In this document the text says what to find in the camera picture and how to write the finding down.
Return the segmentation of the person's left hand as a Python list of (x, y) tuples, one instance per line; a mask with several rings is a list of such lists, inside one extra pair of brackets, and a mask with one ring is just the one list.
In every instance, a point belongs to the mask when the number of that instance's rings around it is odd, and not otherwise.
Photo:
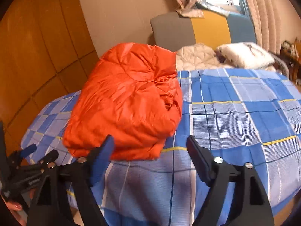
[[(31, 203), (31, 200), (34, 197), (36, 189), (31, 189), (29, 191), (26, 191), (22, 193), (20, 196), (24, 201), (29, 205)], [(18, 221), (20, 225), (27, 225), (27, 214), (25, 213), (22, 204), (20, 202), (15, 202), (15, 201), (6, 201), (5, 198), (3, 197), (1, 193), (1, 197), (6, 204), (7, 208), (10, 210), (11, 214), (14, 216), (14, 218)]]

